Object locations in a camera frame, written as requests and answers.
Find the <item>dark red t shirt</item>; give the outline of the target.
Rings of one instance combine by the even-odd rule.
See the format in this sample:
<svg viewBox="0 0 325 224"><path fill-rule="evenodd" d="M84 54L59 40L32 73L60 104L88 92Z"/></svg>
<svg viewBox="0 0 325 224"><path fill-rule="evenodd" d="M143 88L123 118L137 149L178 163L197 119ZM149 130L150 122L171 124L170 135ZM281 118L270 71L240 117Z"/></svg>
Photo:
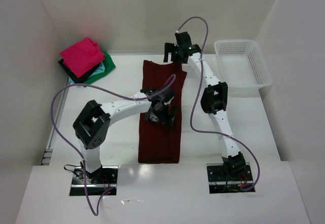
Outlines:
<svg viewBox="0 0 325 224"><path fill-rule="evenodd" d="M145 114L140 114L139 121L139 150L138 162L148 164L176 164L180 158L182 133L182 88L187 72L176 63L159 65L149 60L143 62L142 88L161 88L167 79L176 75L171 88L176 96L172 100L169 112L176 108L176 115L172 126L145 120Z"/></svg>

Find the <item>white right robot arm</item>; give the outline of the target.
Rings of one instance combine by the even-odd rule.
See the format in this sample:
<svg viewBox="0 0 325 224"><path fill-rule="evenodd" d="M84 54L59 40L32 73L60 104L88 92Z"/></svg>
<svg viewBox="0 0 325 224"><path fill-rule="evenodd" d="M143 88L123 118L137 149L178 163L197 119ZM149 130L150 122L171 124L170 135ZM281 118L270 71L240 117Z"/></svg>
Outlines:
<svg viewBox="0 0 325 224"><path fill-rule="evenodd" d="M228 103L228 85L222 82L210 69L203 58L199 45L191 42L187 32L175 32L176 43L165 43L164 62L186 63L198 75L199 88L203 89L200 105L204 113L211 119L215 130L220 135L223 173L225 181L238 177L246 166L246 161L233 132L226 111Z"/></svg>

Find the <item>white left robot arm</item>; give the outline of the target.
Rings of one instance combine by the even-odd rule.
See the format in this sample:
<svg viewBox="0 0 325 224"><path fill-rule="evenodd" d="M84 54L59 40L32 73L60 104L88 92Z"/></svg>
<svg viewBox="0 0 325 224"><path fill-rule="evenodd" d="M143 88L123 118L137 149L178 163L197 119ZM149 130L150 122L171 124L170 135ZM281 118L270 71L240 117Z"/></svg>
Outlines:
<svg viewBox="0 0 325 224"><path fill-rule="evenodd" d="M177 107L169 112L176 94L171 88L141 90L127 99L99 104L95 100L87 102L73 123L75 134L82 145L87 178L91 183L99 183L104 175L100 161L100 146L108 129L114 123L136 114L144 114L144 119L154 124L172 126Z"/></svg>

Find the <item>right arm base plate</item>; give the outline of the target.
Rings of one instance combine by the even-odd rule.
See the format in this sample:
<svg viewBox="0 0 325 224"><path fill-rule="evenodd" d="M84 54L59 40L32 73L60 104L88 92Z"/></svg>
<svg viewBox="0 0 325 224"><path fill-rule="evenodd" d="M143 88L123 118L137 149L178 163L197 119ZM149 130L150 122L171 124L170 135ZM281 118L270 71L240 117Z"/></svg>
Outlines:
<svg viewBox="0 0 325 224"><path fill-rule="evenodd" d="M253 184L251 167L246 164L240 173L227 174L222 164L207 164L209 194L244 193Z"/></svg>

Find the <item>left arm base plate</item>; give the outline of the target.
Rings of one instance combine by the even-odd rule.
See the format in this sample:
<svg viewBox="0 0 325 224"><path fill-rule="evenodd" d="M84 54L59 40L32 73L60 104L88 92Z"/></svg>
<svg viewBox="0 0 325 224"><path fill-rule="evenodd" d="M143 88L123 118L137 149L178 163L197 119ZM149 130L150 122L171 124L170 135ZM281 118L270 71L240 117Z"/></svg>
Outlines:
<svg viewBox="0 0 325 224"><path fill-rule="evenodd" d="M65 165L66 171L72 172L72 182L69 196L85 196L83 172L80 166ZM103 166L101 173L86 177L87 191L89 196L100 196L103 192L109 191L106 196L115 196L117 194L118 166Z"/></svg>

